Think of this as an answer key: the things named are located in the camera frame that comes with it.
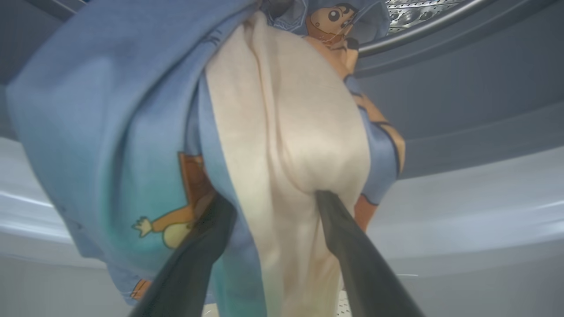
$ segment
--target grey plastic surface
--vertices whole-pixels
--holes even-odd
[[[402,178],[564,144],[562,14],[563,1],[497,0],[359,60],[364,92],[406,138]]]
[[[372,43],[365,43],[361,45],[359,54],[360,56],[370,56],[379,52],[389,51],[405,43],[415,41],[448,27],[449,25],[473,14],[474,12],[483,9],[493,1],[494,0],[466,0],[463,4],[457,6],[452,10],[449,10],[446,14],[442,14],[441,16],[429,19],[425,23],[421,23],[416,27],[404,30],[399,34],[393,34],[384,37]],[[439,3],[439,1],[427,1],[426,3],[422,1],[421,3],[430,5],[432,3]],[[404,18],[405,20],[400,21],[400,25],[409,25],[415,22],[415,20],[419,20],[419,11],[409,12],[408,15],[402,15],[400,19],[401,18]]]
[[[16,131],[8,117],[8,106],[6,105],[6,87],[0,85],[0,137],[16,140]]]
[[[105,269],[0,256],[2,317],[123,317],[130,310]]]
[[[62,24],[24,0],[1,0],[0,83],[8,83]]]
[[[476,266],[475,270],[459,274],[419,274],[402,279],[428,317],[561,317],[564,312],[563,250],[564,244],[560,241],[491,252],[410,259],[409,264],[407,261],[389,263],[396,270],[404,265],[433,266],[435,270],[444,271],[460,264]],[[506,264],[478,268],[484,260]]]

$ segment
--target cream fabric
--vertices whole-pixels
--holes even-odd
[[[206,67],[228,171],[258,249],[268,317],[334,316],[340,267],[314,192],[352,213],[370,168],[366,132],[335,70],[303,38],[239,26]]]

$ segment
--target clothing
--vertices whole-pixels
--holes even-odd
[[[348,22],[360,19],[359,14],[350,11],[345,15],[346,8],[342,8],[341,20],[323,20],[328,17],[327,13],[334,11],[333,5],[320,5],[316,11],[304,12],[308,12],[305,18],[317,19],[319,30],[342,35],[338,41],[334,36],[315,39],[291,36],[266,27],[267,20],[257,16],[241,25],[257,11],[256,3],[249,0],[168,0],[166,3],[96,0],[63,25],[9,85],[10,115],[39,181],[66,222],[81,254],[108,264],[112,279],[128,302],[133,304],[141,298],[149,281],[216,192],[234,204],[240,215],[228,248],[214,265],[206,300],[217,300],[222,316],[295,316],[292,315],[295,309],[305,303],[293,296],[304,292],[325,292],[319,298],[328,298],[332,292],[336,296],[338,266],[321,243],[320,231],[310,232],[316,226],[311,198],[304,196],[300,200],[300,204],[307,207],[302,216],[306,220],[302,228],[302,218],[280,214],[280,208],[276,207],[280,198],[277,195],[299,196],[303,188],[293,184],[295,178],[317,171],[316,176],[311,177],[316,183],[311,183],[311,179],[300,179],[298,183],[309,183],[308,190],[328,188],[339,192],[358,224],[365,229],[383,194],[401,170],[404,145],[351,75],[358,57],[358,43],[345,35],[351,32]],[[299,25],[301,30],[307,29],[304,21]],[[256,34],[259,30],[263,35],[253,38],[252,43],[247,42],[250,39],[245,35]],[[281,42],[281,47],[276,48],[270,42],[276,37],[270,39],[264,34],[275,34],[290,44]],[[270,79],[264,74],[257,77],[257,70],[251,71],[249,60],[246,63],[232,60],[242,56],[256,58],[248,51],[246,55],[231,55],[227,48],[218,52],[228,38],[230,47],[242,49],[247,45],[249,50],[249,47],[267,50],[257,53],[262,60],[255,60],[255,63],[262,71],[271,70]],[[285,61],[291,73],[264,61],[281,60],[281,52],[294,56],[292,61]],[[217,68],[220,55],[224,56],[221,59],[224,69]],[[290,67],[292,63],[303,67]],[[260,80],[244,87],[239,85],[246,81],[236,79],[230,81],[232,85],[219,83],[218,78],[223,76],[218,74],[222,72],[230,72],[230,77],[225,78],[254,76]],[[329,86],[335,95],[328,98],[327,92],[316,90],[320,86],[312,85],[315,81],[308,82],[309,93],[317,96],[312,101],[327,99],[326,107],[314,111],[317,117],[296,116],[301,110],[312,111],[310,104],[318,107],[320,104],[306,103],[305,97],[294,90],[276,92],[280,77],[292,83],[315,74],[326,75],[319,80],[332,80]],[[264,80],[271,81],[270,89],[275,93],[266,91],[269,85]],[[256,151],[264,147],[265,142],[268,147],[264,149],[278,151],[272,148],[272,142],[280,140],[250,139],[264,135],[258,130],[255,133],[239,130],[250,128],[249,123],[255,122],[241,121],[245,120],[242,113],[233,113],[231,118],[237,117],[240,121],[232,123],[245,122],[245,125],[230,127],[226,114],[233,110],[228,106],[234,103],[225,99],[227,92],[235,96],[244,94],[245,98],[253,94],[278,96],[285,98],[284,104],[290,105],[292,98],[297,98],[299,104],[306,103],[308,106],[303,109],[294,107],[292,115],[310,120],[298,125],[306,130],[286,131],[299,135],[289,138],[291,142],[282,143],[285,151],[296,150],[279,152],[278,159],[276,153],[248,154],[250,159],[241,162],[244,168],[240,174],[234,174],[238,164],[233,162],[241,160],[238,155],[242,154],[237,152],[237,143],[227,141],[226,136],[246,131],[248,140],[243,141],[245,144],[240,151]],[[329,103],[343,108],[329,111]],[[277,109],[277,105],[269,104],[266,109]],[[343,109],[347,115],[337,112]],[[265,117],[264,109],[262,112],[253,110],[248,115],[263,122],[278,122],[277,116]],[[334,130],[327,130],[320,123],[327,118]],[[343,124],[348,124],[347,129],[339,130]],[[333,151],[334,160],[327,161],[326,156],[320,155],[322,152],[308,154],[311,147],[299,147],[307,143],[296,140],[305,136],[309,142],[319,137],[319,140],[332,142],[340,140],[347,148],[355,144],[356,147]],[[312,160],[301,161],[301,165],[291,161],[289,167],[295,170],[292,177],[287,176],[285,169],[289,167],[282,162],[288,160],[288,153],[302,152],[305,154],[302,159],[310,157]],[[273,186],[267,182],[268,174],[257,175],[252,160],[260,161],[263,170],[276,163],[276,169],[268,172],[276,176],[273,178],[276,186],[282,182],[287,190],[268,187]],[[334,174],[325,173],[328,166],[333,166],[331,164],[337,166],[331,169]],[[326,167],[323,173],[316,169],[322,166]],[[242,195],[252,188],[245,183],[248,182],[245,175],[253,175],[253,179],[263,182],[263,186],[258,187],[260,195],[254,198],[248,193]],[[261,213],[256,205],[259,203],[269,203],[269,209],[265,209],[269,211]],[[294,210],[302,207],[296,205]],[[323,259],[321,262],[326,263],[331,272],[323,281],[326,284],[321,281],[300,284],[303,278],[316,276],[315,272],[304,270],[304,265],[296,266],[299,276],[288,277],[288,282],[280,280],[284,279],[281,272],[291,267],[284,261],[306,263],[309,260],[307,252],[298,244],[284,244],[288,246],[280,249],[276,260],[279,264],[265,255],[268,245],[291,239],[291,235],[283,236],[282,227],[274,228],[280,241],[268,239],[262,231],[267,227],[261,227],[261,223],[272,223],[273,219],[284,220],[282,227],[294,224],[302,228],[301,234],[311,238],[311,245],[318,248],[312,258]],[[323,314],[328,309],[317,304],[315,307]]]
[[[262,13],[234,31],[206,78],[228,170],[210,178],[231,179],[258,251],[268,316],[334,315],[340,267],[314,193],[331,190],[354,211],[370,169],[354,100],[311,45],[268,27]]]

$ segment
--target cloth garment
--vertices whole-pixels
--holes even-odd
[[[290,3],[282,14],[277,10],[280,3]],[[348,12],[344,15],[350,18],[348,24],[355,25],[350,35],[360,43],[370,42],[387,34],[390,15],[383,0],[266,0],[261,8],[268,17],[268,23],[273,27],[299,35],[311,35],[311,28],[307,24],[314,13],[329,13],[331,10],[328,9],[339,7],[344,9],[343,11],[350,8],[354,12],[351,16]]]
[[[366,183],[354,99],[307,41],[268,27],[261,12],[234,31],[206,77],[229,173],[221,178],[231,179],[256,245],[268,316],[333,316],[340,267],[315,191],[337,193],[353,212]]]
[[[339,192],[365,229],[383,194],[397,178],[404,157],[401,137],[362,94],[352,76],[358,42],[346,36],[354,30],[352,21],[360,21],[360,10],[350,9],[345,14],[348,6],[338,5],[328,1],[315,11],[304,11],[308,13],[297,29],[308,34],[307,21],[315,21],[312,25],[316,29],[310,28],[311,36],[302,39],[266,27],[270,19],[250,18],[258,10],[254,1],[96,0],[63,25],[9,85],[10,115],[37,178],[81,254],[107,263],[112,279],[129,303],[142,297],[150,280],[219,192],[237,207],[239,217],[228,248],[214,265],[206,301],[217,301],[222,316],[291,316],[297,307],[324,316],[331,309],[321,303],[330,301],[332,293],[336,296],[338,265],[320,242],[321,232],[308,232],[316,221],[319,227],[319,222],[312,214],[310,196],[304,194],[303,184],[310,186],[309,190],[319,185],[317,189]],[[333,11],[342,14],[335,19]],[[283,40],[273,42],[274,38],[264,35],[267,33]],[[254,57],[263,59],[255,61],[253,71],[241,72],[238,64],[223,70],[239,70],[240,76],[255,79],[254,86],[235,85],[242,83],[238,79],[232,80],[232,85],[216,81],[217,63],[243,56],[227,54],[226,59],[220,59],[225,52],[222,49],[210,61],[227,38],[238,48],[246,45],[250,51],[264,50]],[[276,45],[287,47],[282,50]],[[284,60],[290,54],[292,59]],[[293,69],[291,73],[277,69],[282,60]],[[257,77],[257,69],[269,69],[271,76],[261,73]],[[318,73],[326,74],[319,80],[331,82],[332,95],[311,86],[313,82],[308,83],[306,92],[311,98],[317,95],[312,101],[328,100],[335,111],[347,109],[346,115],[336,116],[338,112],[328,111],[325,105],[322,111],[315,112],[317,116],[309,117],[310,121],[292,123],[288,118],[296,116],[294,112],[273,115],[267,111],[279,109],[279,103],[290,104],[292,98],[299,101],[293,111],[312,114],[312,110],[320,109],[314,108],[321,107],[319,103],[311,103],[311,108],[297,107],[310,103],[301,100],[303,95],[296,91],[278,91],[279,84],[288,83],[288,78],[315,78]],[[302,126],[298,122],[303,122],[306,130],[298,134],[301,137],[253,139],[246,141],[245,147],[234,149],[236,143],[229,137],[249,135],[250,131],[244,130],[250,128],[246,125],[237,127],[240,131],[231,129],[226,122],[224,112],[233,103],[225,102],[222,94],[237,93],[235,87],[248,97],[282,99],[255,104],[261,112],[248,114],[270,124],[265,130],[270,138],[271,129],[276,133],[280,133],[276,129],[282,129],[285,135],[299,133],[288,130],[292,125]],[[343,119],[332,122],[341,116]],[[242,113],[235,117],[243,120],[239,124],[250,122]],[[322,127],[321,123],[329,118],[333,119],[324,125],[331,127]],[[347,122],[350,126],[343,129],[341,125]],[[307,153],[317,147],[303,146],[317,137],[326,143],[346,139],[347,148],[355,144],[357,147],[339,149],[337,153],[342,155],[337,155],[336,148],[325,144],[320,148],[330,152],[333,148],[336,158],[328,162],[317,152]],[[283,147],[273,148],[272,142]],[[243,150],[251,153],[260,147],[272,153],[247,154],[248,161],[241,162],[245,168],[236,174]],[[309,162],[298,160],[301,165],[294,162],[308,157]],[[262,169],[266,165],[268,174],[257,175],[250,164],[254,160],[260,161]],[[324,171],[317,183],[311,183],[319,176],[317,167],[336,166],[331,164],[338,165],[334,178],[324,179],[329,176]],[[271,188],[247,188],[245,173],[263,183],[267,177],[276,183]],[[338,188],[344,184],[350,186]],[[254,188],[258,192],[257,187],[261,195],[253,202],[245,190]],[[307,206],[307,212],[280,213],[278,203],[287,204],[288,197],[294,194],[301,197],[299,202]],[[260,213],[259,204],[271,206]],[[303,219],[304,223],[292,227],[292,222]],[[281,240],[265,237],[266,226],[259,225],[263,222],[277,226],[280,223],[281,227],[274,231]],[[281,233],[284,227],[300,229],[304,236],[309,234],[315,252],[308,258],[299,244],[283,243],[278,260],[271,256],[275,248],[264,253],[265,245],[292,238]],[[294,260],[301,264],[289,263]],[[305,269],[304,263],[314,260],[317,264],[325,261],[327,269],[321,273],[327,275]],[[297,271],[286,276],[290,268]],[[304,281],[320,276],[323,281]],[[319,302],[304,307],[306,302],[297,298],[299,294],[316,296]]]

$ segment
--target blue fabric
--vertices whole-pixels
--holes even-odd
[[[279,17],[272,17],[268,11],[267,5],[268,1],[264,1],[262,10],[268,18],[269,25],[281,30],[295,32],[297,34],[303,33],[303,31],[296,32],[296,30],[302,30],[302,26],[304,26],[304,21],[307,16],[308,0],[294,0],[292,5],[284,12],[283,15]]]
[[[359,107],[370,150],[370,172],[362,195],[372,205],[379,205],[385,193],[397,180],[398,164],[394,143],[390,136],[377,123],[370,122],[364,108]]]
[[[209,58],[256,9],[254,0],[96,0],[9,85],[14,127],[82,255],[145,279],[158,273],[172,251],[131,226],[188,203],[176,153],[197,151],[186,142],[189,105]]]
[[[129,305],[135,305],[137,301],[131,297],[131,293],[135,289],[135,286],[141,277],[133,274],[130,270],[120,268],[112,264],[108,264],[107,267],[113,283],[125,299],[125,302]]]

